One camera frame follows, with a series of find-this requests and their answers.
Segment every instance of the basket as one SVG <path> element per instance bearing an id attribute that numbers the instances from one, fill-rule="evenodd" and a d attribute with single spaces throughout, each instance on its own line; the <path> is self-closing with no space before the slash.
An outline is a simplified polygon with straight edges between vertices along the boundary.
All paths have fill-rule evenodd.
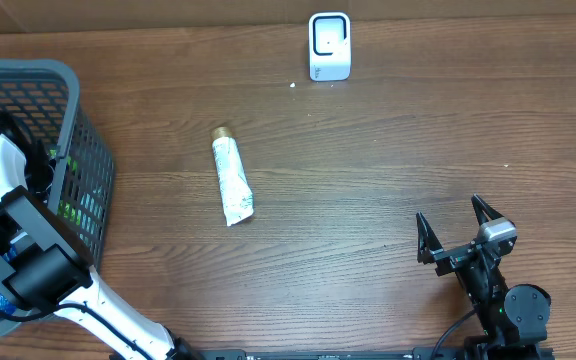
<path id="1" fill-rule="evenodd" d="M 78 234 L 99 269 L 115 166 L 79 106 L 75 73 L 54 60 L 0 60 L 0 110 L 11 113 L 22 131 L 41 139 L 55 159 L 48 209 Z M 17 326 L 0 320 L 0 336 Z"/>

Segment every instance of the beige wall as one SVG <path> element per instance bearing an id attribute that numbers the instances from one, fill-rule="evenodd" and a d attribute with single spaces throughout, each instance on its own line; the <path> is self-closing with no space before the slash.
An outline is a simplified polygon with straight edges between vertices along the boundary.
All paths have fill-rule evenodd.
<path id="1" fill-rule="evenodd" d="M 576 13 L 576 0 L 0 0 L 0 33 Z"/>

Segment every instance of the blue object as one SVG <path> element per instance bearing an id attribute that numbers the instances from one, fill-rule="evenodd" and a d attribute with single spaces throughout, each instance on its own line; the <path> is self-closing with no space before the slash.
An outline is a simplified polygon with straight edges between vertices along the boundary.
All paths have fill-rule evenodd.
<path id="1" fill-rule="evenodd" d="M 15 247 L 12 246 L 10 250 L 2 257 L 4 258 L 4 260 L 6 260 L 6 262 L 10 262 L 10 260 L 14 259 L 16 256 L 17 256 L 17 250 L 15 250 Z M 15 310 L 17 310 L 17 307 L 11 304 L 10 301 L 8 301 L 8 299 L 6 299 L 0 293 L 0 310 L 8 315 L 12 315 L 15 313 Z"/>

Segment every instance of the wooden tabletop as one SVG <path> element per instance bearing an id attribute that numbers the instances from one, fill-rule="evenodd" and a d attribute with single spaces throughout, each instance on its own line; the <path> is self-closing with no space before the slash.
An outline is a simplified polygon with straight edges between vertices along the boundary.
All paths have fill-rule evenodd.
<path id="1" fill-rule="evenodd" d="M 195 347 L 434 344 L 470 305 L 417 264 L 415 212 L 461 245 L 477 192 L 517 224 L 508 285 L 551 294 L 547 345 L 576 359 L 576 16 L 352 31 L 352 75 L 334 83 L 308 78 L 303 25 L 0 35 L 0 57 L 78 74 L 118 169 L 102 275 Z M 224 124 L 255 194 L 231 228 L 210 146 Z M 109 352 L 65 322 L 0 339 L 0 359 Z"/>

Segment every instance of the wood grain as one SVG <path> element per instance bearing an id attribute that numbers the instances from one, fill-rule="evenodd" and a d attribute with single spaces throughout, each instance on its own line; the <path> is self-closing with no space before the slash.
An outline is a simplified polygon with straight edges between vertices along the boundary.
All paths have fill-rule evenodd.
<path id="1" fill-rule="evenodd" d="M 428 346 L 468 303 L 416 263 L 414 214 L 462 244 L 478 192 L 519 228 L 507 282 L 550 292 L 548 345 L 576 359 L 576 16 L 357 22 L 353 73 L 336 83 L 308 79 L 306 38 L 283 25 L 0 35 L 0 57 L 72 66 L 113 149 L 106 281 L 198 348 Z M 254 219 L 233 228 L 210 149 L 222 124 L 255 192 Z M 67 323 L 0 339 L 0 359 L 108 352 Z"/>

